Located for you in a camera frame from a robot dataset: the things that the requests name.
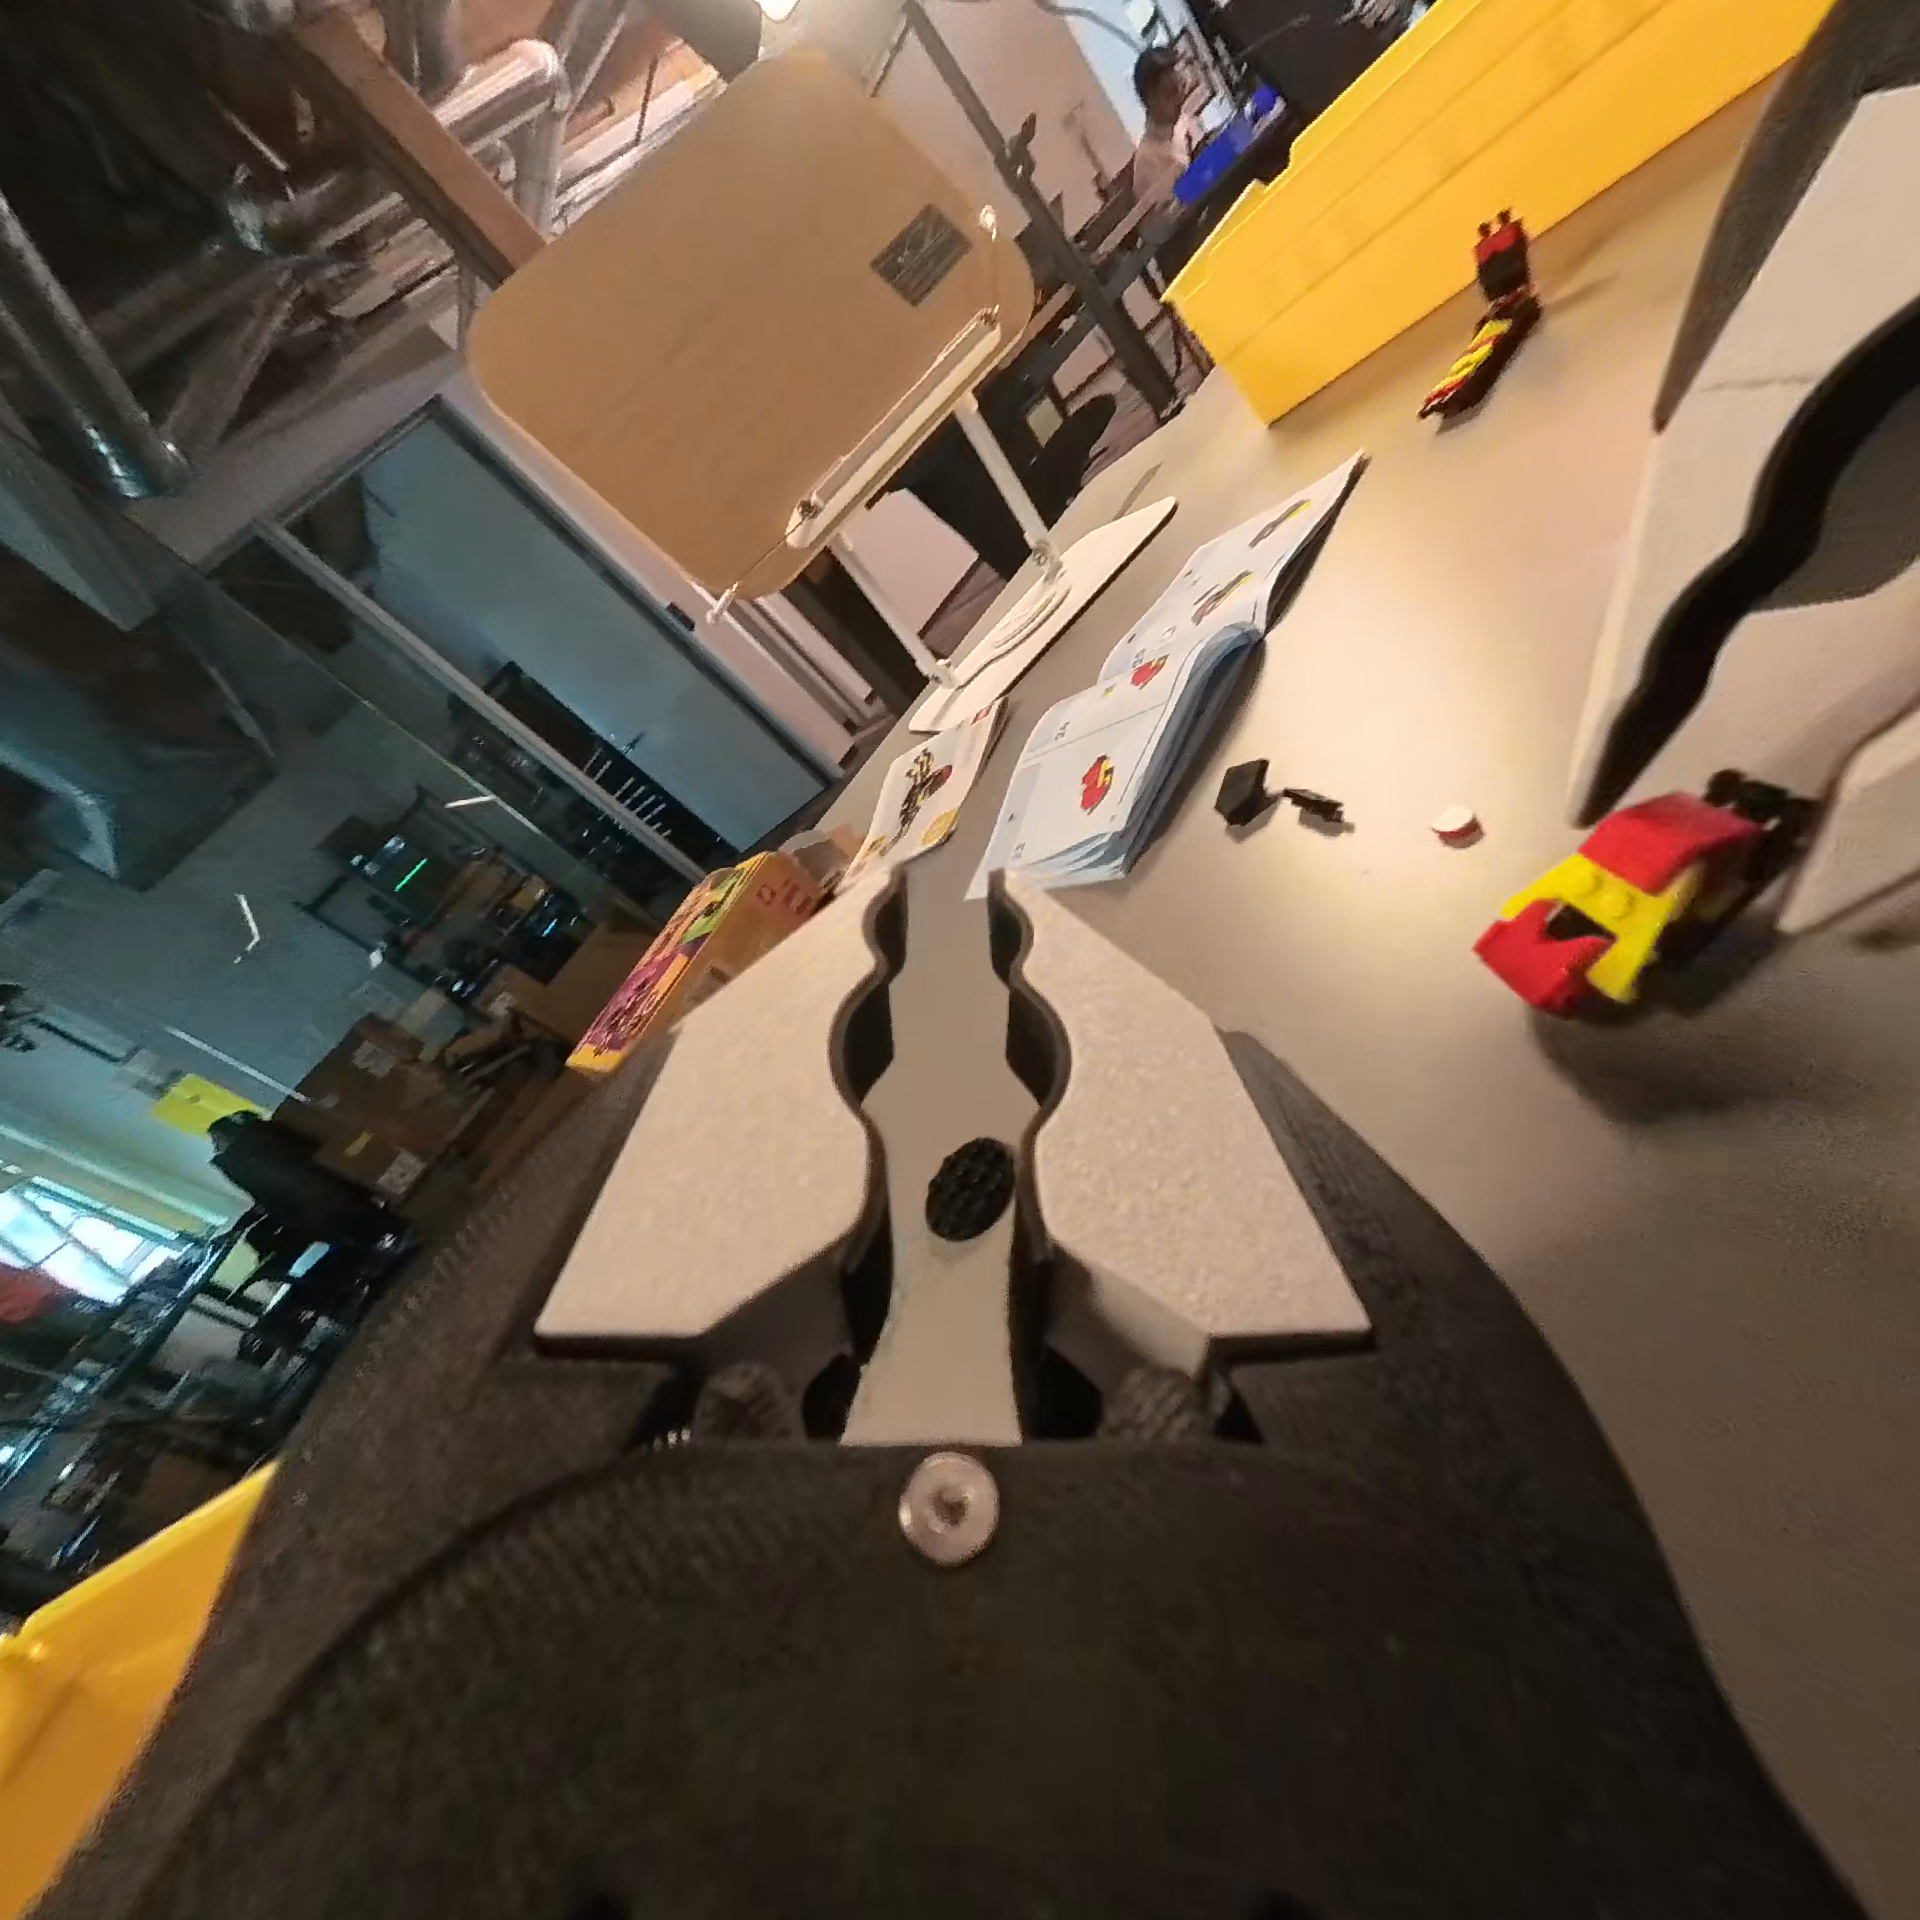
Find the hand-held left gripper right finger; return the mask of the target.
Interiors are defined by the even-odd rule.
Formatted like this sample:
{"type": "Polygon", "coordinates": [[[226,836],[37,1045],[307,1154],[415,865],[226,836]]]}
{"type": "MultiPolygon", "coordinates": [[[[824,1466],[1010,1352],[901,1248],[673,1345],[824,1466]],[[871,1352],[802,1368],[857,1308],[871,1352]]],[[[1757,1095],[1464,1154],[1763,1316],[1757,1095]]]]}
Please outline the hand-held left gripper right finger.
{"type": "Polygon", "coordinates": [[[990,954],[1039,1105],[1019,1217],[1043,1356],[1118,1391],[1362,1350],[1359,1286],[1211,1015],[1022,874],[990,880],[990,954]]]}

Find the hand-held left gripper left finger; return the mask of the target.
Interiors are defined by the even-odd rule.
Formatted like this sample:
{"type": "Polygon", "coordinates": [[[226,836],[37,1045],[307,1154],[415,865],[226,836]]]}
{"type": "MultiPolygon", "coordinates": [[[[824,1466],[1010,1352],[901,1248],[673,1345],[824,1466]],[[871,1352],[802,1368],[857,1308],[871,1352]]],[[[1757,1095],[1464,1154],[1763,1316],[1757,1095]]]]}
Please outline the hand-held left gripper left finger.
{"type": "Polygon", "coordinates": [[[901,961],[904,871],[877,870],[679,1023],[539,1350],[858,1381],[891,1297],[865,1095],[891,1065],[901,961]]]}

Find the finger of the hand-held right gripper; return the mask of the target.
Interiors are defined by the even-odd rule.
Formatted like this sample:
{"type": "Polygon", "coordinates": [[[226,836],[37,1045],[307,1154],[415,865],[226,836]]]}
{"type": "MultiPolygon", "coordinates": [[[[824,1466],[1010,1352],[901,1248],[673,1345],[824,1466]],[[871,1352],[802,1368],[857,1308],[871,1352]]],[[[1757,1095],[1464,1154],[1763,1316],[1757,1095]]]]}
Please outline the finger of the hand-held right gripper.
{"type": "Polygon", "coordinates": [[[1878,732],[1838,769],[1780,904],[1811,935],[1916,879],[1916,732],[1878,732]]]}
{"type": "Polygon", "coordinates": [[[1591,827],[1811,553],[1873,411],[1916,383],[1916,3],[1834,3],[1743,142],[1698,257],[1571,749],[1591,827]]]}

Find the red yellow lego body assembly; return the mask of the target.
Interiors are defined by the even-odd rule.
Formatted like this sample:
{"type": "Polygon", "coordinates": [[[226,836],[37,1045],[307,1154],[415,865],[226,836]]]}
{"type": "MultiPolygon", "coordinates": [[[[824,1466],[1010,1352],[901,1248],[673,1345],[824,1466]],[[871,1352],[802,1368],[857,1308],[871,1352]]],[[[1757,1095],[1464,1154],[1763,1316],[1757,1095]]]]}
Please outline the red yellow lego body assembly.
{"type": "Polygon", "coordinates": [[[1474,954],[1538,1015],[1618,1015],[1788,871],[1817,814],[1809,798],[1741,769],[1615,805],[1501,900],[1474,954]]]}

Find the long red yellow lego assembly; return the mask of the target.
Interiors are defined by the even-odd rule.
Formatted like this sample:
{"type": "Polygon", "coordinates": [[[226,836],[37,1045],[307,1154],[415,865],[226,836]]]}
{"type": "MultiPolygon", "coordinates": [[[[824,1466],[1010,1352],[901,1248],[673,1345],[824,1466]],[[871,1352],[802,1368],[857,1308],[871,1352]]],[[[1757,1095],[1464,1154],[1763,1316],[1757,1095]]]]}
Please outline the long red yellow lego assembly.
{"type": "Polygon", "coordinates": [[[1476,285],[1484,294],[1476,334],[1421,402],[1421,418],[1453,420],[1478,409],[1541,322],[1529,231],[1509,208],[1494,222],[1478,222],[1476,285]]]}

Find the lego instruction booklet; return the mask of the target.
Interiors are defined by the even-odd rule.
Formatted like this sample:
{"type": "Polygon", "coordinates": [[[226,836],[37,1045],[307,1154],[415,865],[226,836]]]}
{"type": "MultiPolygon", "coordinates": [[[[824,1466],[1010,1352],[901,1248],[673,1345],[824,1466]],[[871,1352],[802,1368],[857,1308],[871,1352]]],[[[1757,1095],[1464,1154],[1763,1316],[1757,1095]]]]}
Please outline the lego instruction booklet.
{"type": "Polygon", "coordinates": [[[1000,874],[1051,890],[1130,871],[1364,467],[1367,454],[1354,451],[1304,494],[1194,550],[1094,681],[1043,714],[965,886],[969,900],[1000,874]]]}
{"type": "Polygon", "coordinates": [[[973,792],[995,737],[1007,698],[975,707],[973,718],[928,735],[913,750],[891,762],[869,833],[838,879],[838,890],[940,848],[973,792]]]}

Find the round black lego piece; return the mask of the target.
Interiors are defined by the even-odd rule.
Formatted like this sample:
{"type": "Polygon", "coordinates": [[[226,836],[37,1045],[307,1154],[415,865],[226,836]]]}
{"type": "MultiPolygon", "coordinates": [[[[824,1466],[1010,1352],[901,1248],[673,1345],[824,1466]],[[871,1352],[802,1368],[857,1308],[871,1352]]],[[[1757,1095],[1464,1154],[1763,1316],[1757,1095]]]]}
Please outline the round black lego piece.
{"type": "Polygon", "coordinates": [[[1011,1209],[1015,1185],[1019,1166],[1011,1146],[994,1137],[965,1140],[929,1177],[925,1223],[938,1240],[973,1240],[1011,1209]]]}

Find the colourful cardboard lego box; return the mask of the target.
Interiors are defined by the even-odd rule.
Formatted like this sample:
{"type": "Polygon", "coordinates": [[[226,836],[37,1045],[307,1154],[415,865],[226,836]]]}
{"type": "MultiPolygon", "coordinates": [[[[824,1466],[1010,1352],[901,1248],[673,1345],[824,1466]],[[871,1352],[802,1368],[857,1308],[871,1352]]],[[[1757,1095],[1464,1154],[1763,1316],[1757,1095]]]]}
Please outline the colourful cardboard lego box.
{"type": "Polygon", "coordinates": [[[641,1045],[780,946],[828,899],[802,863],[758,852],[706,874],[567,1052],[571,1075],[616,1070],[641,1045]]]}

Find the closed lego instruction booklet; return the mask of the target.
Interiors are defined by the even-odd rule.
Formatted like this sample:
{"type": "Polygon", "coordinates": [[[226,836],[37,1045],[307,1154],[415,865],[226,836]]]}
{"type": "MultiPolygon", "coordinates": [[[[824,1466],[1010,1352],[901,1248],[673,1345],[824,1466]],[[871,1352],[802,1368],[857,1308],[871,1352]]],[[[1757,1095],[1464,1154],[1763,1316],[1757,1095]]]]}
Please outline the closed lego instruction booklet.
{"type": "Polygon", "coordinates": [[[975,707],[973,718],[928,735],[913,750],[891,762],[869,833],[838,879],[838,890],[940,848],[973,792],[995,737],[1007,698],[975,707]]]}

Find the pile of cardboard boxes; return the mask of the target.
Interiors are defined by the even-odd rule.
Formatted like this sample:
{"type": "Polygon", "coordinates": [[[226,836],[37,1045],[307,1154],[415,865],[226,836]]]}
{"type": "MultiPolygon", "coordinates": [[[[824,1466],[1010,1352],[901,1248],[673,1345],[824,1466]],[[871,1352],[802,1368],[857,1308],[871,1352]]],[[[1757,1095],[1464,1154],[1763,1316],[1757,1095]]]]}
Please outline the pile of cardboard boxes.
{"type": "Polygon", "coordinates": [[[273,1118],[318,1166],[391,1209],[445,1171],[486,1182],[611,997],[611,972],[587,949],[551,981],[489,968],[478,1001],[421,987],[385,949],[373,949],[366,972],[357,1023],[273,1118]]]}

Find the silver ventilation ducts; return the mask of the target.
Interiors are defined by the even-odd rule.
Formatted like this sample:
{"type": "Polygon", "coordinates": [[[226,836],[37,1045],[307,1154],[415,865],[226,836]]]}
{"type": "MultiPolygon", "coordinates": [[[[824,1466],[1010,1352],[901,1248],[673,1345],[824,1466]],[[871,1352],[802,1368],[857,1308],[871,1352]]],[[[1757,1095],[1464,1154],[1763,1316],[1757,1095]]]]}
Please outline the silver ventilation ducts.
{"type": "Polygon", "coordinates": [[[344,27],[512,197],[571,3],[3,3],[3,418],[111,500],[421,326],[461,261],[299,78],[344,27]]]}

